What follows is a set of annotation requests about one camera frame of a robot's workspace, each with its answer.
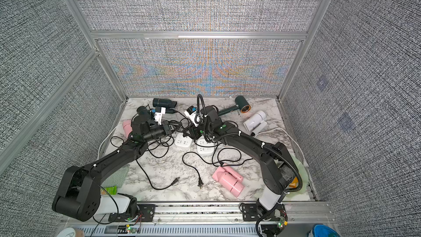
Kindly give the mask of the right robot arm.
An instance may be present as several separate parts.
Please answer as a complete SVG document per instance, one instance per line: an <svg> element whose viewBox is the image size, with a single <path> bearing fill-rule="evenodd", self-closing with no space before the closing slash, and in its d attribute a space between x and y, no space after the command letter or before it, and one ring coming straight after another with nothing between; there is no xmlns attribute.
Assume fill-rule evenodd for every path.
<svg viewBox="0 0 421 237"><path fill-rule="evenodd" d="M200 117L201 122L198 125L191 123L183 135L193 140L204 138L208 143L221 142L244 152L259 163L265 185L257 202L261 216L273 213L286 195L302 189L302 177L283 143L258 140L235 124L223 122L214 107L208 106L206 110L207 114Z"/></svg>

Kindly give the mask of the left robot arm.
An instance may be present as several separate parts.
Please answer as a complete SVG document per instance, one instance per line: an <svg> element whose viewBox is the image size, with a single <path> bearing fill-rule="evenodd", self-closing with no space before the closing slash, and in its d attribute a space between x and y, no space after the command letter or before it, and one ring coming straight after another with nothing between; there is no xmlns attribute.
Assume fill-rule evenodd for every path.
<svg viewBox="0 0 421 237"><path fill-rule="evenodd" d="M87 221L98 213L102 204L102 183L126 164L138 160L149 149L149 143L172 135L179 125L167 120L131 123L128 138L112 153L84 166L65 170L52 210L79 221Z"/></svg>

